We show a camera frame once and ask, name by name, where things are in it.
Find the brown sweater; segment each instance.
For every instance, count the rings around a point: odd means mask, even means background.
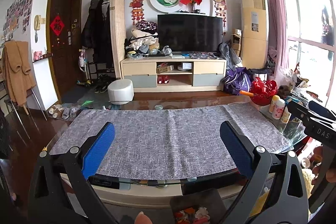
[[[36,86],[28,61],[28,42],[11,40],[5,43],[1,69],[13,102],[22,106],[27,101],[27,90]]]

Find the gray table runner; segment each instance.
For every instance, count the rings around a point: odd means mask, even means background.
[[[51,150],[66,153],[106,122],[115,139],[97,173],[130,179],[182,179],[235,168],[219,127],[230,121],[256,145],[277,153],[290,144],[249,103],[167,110],[84,110]]]

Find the human hand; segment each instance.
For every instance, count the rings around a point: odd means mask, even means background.
[[[316,160],[320,160],[322,161],[323,159],[323,155],[322,155],[322,146],[318,146],[314,149],[314,155],[312,157],[314,157],[314,159]],[[321,163],[317,164],[314,168],[313,168],[313,174],[314,175],[318,175],[320,172],[320,167],[321,167]],[[336,169],[329,169],[328,172],[325,175],[325,178],[327,179],[328,182],[336,182]],[[315,177],[311,184],[314,185],[317,181],[317,177]]]
[[[136,217],[134,224],[153,224],[152,221],[143,212],[140,212]]]

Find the tv stand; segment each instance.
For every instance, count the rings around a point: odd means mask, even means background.
[[[157,73],[157,65],[168,62],[175,69],[165,73]],[[180,71],[177,64],[193,63],[190,71]],[[165,57],[145,57],[140,59],[125,59],[121,61],[123,79],[133,82],[134,92],[184,92],[223,90],[221,80],[225,77],[226,60],[209,59],[172,59]],[[169,75],[168,84],[158,84],[158,75]]]

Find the pink curtain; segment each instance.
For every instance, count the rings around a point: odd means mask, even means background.
[[[268,36],[269,45],[276,45],[277,62],[274,75],[280,68],[288,68],[288,41],[286,25],[285,0],[268,0],[269,26]]]

